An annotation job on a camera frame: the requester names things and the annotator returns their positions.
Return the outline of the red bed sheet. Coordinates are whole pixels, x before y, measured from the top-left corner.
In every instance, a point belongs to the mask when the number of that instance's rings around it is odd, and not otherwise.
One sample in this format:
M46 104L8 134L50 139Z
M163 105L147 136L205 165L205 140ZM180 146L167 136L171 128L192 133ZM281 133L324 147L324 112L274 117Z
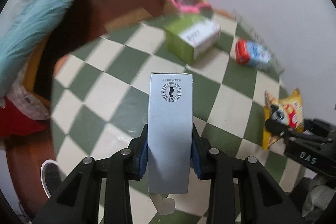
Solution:
M8 139L11 136L28 136L43 132L50 127L50 122L35 121L23 115L6 97L5 107L1 107L0 137Z

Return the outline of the pink plastic hanger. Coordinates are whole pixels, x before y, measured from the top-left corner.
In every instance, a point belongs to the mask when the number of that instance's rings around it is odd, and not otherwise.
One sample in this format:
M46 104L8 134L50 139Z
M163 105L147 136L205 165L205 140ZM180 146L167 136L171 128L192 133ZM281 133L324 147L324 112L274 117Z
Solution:
M203 10L212 9L205 0L165 0L165 14L200 14Z

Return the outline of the light blue duvet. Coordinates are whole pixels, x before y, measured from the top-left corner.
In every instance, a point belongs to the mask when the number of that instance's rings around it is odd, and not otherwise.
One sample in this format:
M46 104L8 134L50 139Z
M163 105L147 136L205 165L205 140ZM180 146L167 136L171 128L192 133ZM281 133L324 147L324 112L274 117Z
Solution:
M29 0L1 38L1 97L38 44L62 21L74 0Z

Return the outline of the yellow panda snack bag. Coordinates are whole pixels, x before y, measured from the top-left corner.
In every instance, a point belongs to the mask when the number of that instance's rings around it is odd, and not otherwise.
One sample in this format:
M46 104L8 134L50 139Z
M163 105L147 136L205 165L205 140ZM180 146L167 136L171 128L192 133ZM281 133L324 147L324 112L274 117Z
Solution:
M276 99L272 94L265 91L264 119L272 118L284 125L294 128L303 133L304 117L302 108L302 96L298 88L283 99Z

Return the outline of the grey white long box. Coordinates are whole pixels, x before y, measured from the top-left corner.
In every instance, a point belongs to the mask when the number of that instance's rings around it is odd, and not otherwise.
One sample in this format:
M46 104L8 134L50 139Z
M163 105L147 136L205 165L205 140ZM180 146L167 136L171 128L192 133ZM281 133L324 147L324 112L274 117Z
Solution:
M193 76L153 73L148 108L148 188L186 194L193 135Z

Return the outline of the green white checkered mat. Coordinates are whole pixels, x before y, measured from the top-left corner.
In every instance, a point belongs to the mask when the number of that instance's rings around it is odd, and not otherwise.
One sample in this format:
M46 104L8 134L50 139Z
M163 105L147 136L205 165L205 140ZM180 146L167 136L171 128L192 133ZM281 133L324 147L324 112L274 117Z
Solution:
M235 43L249 39L235 20L210 19L220 39L199 62L188 65L166 47L160 17L104 35L75 50L56 74L51 130L64 175L80 160L111 157L151 123L150 142L162 169L130 183L134 223L205 223L210 182L187 168L190 135L199 135L230 157L254 156L285 192L313 173L284 156L284 143L262 148L264 94L291 95L274 72L237 64Z

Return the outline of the white round trash bin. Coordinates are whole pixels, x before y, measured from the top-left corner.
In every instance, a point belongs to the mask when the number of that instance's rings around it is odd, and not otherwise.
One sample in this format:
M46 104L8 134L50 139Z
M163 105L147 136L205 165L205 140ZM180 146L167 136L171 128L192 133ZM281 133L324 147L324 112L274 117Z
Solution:
M51 159L44 161L41 166L40 176L43 190L46 196L50 198L62 184L57 162Z

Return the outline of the patterned grey pink bedsheet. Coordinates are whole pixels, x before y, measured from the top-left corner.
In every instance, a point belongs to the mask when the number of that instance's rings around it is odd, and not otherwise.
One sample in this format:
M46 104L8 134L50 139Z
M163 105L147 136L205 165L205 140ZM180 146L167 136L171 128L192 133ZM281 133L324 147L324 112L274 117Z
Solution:
M35 121L49 120L50 114L46 106L23 86L26 70L27 64L18 72L6 98L27 118Z

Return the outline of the green white tissue box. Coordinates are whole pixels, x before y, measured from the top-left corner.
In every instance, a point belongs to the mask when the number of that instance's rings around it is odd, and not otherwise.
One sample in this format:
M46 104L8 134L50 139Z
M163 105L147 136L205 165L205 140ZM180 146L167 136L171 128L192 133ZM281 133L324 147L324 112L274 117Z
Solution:
M185 14L165 26L167 49L191 65L201 59L221 37L218 23L199 14Z

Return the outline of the red blue milk carton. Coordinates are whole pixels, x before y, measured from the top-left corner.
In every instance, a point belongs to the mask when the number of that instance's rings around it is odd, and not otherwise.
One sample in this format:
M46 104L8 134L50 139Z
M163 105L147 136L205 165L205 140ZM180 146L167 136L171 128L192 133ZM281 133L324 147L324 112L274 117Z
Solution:
M240 65L268 71L272 63L272 53L259 43L238 39L235 59Z

